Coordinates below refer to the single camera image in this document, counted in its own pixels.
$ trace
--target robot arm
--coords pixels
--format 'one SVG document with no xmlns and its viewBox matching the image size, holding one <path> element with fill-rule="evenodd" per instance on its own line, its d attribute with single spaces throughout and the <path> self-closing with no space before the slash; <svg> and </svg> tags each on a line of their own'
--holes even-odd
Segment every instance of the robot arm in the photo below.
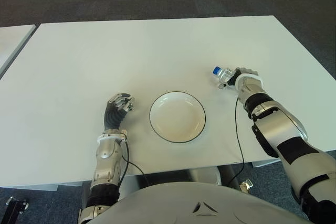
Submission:
<svg viewBox="0 0 336 224">
<path fill-rule="evenodd" d="M 84 224 L 109 209 L 119 199 L 121 142 L 127 140 L 127 131 L 119 130 L 120 123 L 132 110 L 134 98 L 129 94 L 117 94 L 106 106 L 104 133 L 98 137 L 97 166 L 90 187 L 90 194 L 78 218 Z"/>
<path fill-rule="evenodd" d="M 236 88 L 258 142 L 268 155 L 281 159 L 302 211 L 314 223 L 335 223 L 336 160 L 307 143 L 303 125 L 262 89 L 257 72 L 230 72 L 219 87 Z"/>
</svg>

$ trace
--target white desk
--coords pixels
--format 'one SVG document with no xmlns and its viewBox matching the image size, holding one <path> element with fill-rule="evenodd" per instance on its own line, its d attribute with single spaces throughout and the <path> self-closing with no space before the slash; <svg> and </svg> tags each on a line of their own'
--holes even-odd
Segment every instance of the white desk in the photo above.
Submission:
<svg viewBox="0 0 336 224">
<path fill-rule="evenodd" d="M 216 65 L 259 71 L 310 142 L 336 148 L 336 82 L 273 16 L 42 24 L 0 81 L 0 186 L 91 179 L 106 102 L 118 92 L 136 99 L 122 128 L 144 172 L 240 163 L 237 94 L 217 88 Z M 176 90 L 206 113 L 204 131 L 185 144 L 161 139 L 149 122 L 152 102 Z M 251 125 L 240 105 L 245 160 L 270 159 Z"/>
<path fill-rule="evenodd" d="M 0 78 L 34 29 L 35 25 L 0 27 Z"/>
</svg>

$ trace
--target black cable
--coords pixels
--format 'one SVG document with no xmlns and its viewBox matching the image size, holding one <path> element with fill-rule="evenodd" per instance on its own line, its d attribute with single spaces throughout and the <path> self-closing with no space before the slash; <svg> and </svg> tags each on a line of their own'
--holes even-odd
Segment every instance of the black cable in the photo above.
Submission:
<svg viewBox="0 0 336 224">
<path fill-rule="evenodd" d="M 240 149 L 240 153 L 242 154 L 242 159 L 243 159 L 243 166 L 241 167 L 240 171 L 229 181 L 229 183 L 227 183 L 226 186 L 229 186 L 231 184 L 231 182 L 244 170 L 245 167 L 245 160 L 244 160 L 244 155 L 243 155 L 243 151 L 241 149 L 240 146 L 240 141 L 239 141 L 239 137 L 238 137 L 238 127 L 237 127 L 237 104 L 238 104 L 238 98 L 236 101 L 236 107 L 235 107 L 235 124 L 236 124 L 236 136 L 237 136 L 237 141 L 238 141 L 238 145 L 239 145 L 239 149 Z"/>
<path fill-rule="evenodd" d="M 134 165 L 134 166 L 135 166 L 135 167 L 142 173 L 144 179 L 146 180 L 147 186 L 149 186 L 150 184 L 149 184 L 149 181 L 148 181 L 148 179 L 147 179 L 147 176 L 146 176 L 146 174 L 142 171 L 142 169 L 141 169 L 140 167 L 138 167 L 135 163 L 132 163 L 131 161 L 129 161 L 128 163 L 130 163 L 131 165 Z"/>
<path fill-rule="evenodd" d="M 121 183 L 122 183 L 122 181 L 123 181 L 124 178 L 125 178 L 125 175 L 126 175 L 126 172 L 127 172 L 127 169 L 128 169 L 128 164 L 130 163 L 130 149 L 128 148 L 128 143 L 125 142 L 125 144 L 126 144 L 126 150 L 127 150 L 126 168 L 125 168 L 125 171 L 124 171 L 124 173 L 122 174 L 121 179 L 120 179 L 120 181 L 119 181 L 119 183 L 118 183 L 118 188 L 120 188 Z"/>
</svg>

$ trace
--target plastic bottle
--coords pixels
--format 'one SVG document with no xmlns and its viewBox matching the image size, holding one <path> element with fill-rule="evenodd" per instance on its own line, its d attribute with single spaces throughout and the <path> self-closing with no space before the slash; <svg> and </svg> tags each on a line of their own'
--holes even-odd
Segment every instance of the plastic bottle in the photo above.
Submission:
<svg viewBox="0 0 336 224">
<path fill-rule="evenodd" d="M 218 76 L 220 83 L 225 83 L 234 75 L 234 72 L 229 68 L 215 67 L 213 74 Z"/>
</svg>

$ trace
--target plate rim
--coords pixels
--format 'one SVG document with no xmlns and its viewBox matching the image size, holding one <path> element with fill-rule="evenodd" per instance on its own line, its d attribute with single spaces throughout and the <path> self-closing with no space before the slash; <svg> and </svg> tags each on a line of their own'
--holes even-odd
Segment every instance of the plate rim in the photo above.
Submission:
<svg viewBox="0 0 336 224">
<path fill-rule="evenodd" d="M 190 139 L 190 140 L 188 140 L 188 141 L 184 141 L 184 142 L 174 142 L 174 141 L 170 141 L 170 140 L 168 140 L 168 139 L 165 139 L 165 138 L 162 137 L 158 132 L 156 132 L 156 130 L 155 130 L 154 127 L 153 127 L 152 121 L 151 121 L 151 111 L 152 111 L 152 108 L 153 108 L 154 103 L 155 103 L 160 97 L 164 96 L 165 94 L 176 93 L 176 92 L 178 92 L 178 93 L 185 93 L 185 94 L 190 95 L 191 97 L 193 97 L 193 98 L 194 98 L 194 99 L 201 105 L 202 110 L 203 110 L 203 113 L 204 113 L 204 124 L 203 124 L 203 128 L 201 129 L 201 131 L 200 131 L 200 132 L 198 133 L 198 135 L 195 136 L 194 138 L 192 138 L 192 139 Z M 148 115 L 148 117 L 149 117 L 149 122 L 150 122 L 150 124 L 151 124 L 151 127 L 152 127 L 153 131 L 154 131 L 160 138 L 162 138 L 162 139 L 164 139 L 164 140 L 166 140 L 166 141 L 168 141 L 168 142 L 174 143 L 174 144 L 184 144 L 184 143 L 188 143 L 188 142 L 194 140 L 195 138 L 197 138 L 197 137 L 203 132 L 204 127 L 205 127 L 205 124 L 206 124 L 206 113 L 205 113 L 205 109 L 204 109 L 203 105 L 201 104 L 201 102 L 200 102 L 196 97 L 194 97 L 193 95 L 191 95 L 191 94 L 189 94 L 189 93 L 187 93 L 187 92 L 184 92 L 184 91 L 169 91 L 169 92 L 166 92 L 166 93 L 160 95 L 159 97 L 157 97 L 157 98 L 154 100 L 154 102 L 152 103 L 151 108 L 149 109 L 149 115 Z"/>
</svg>

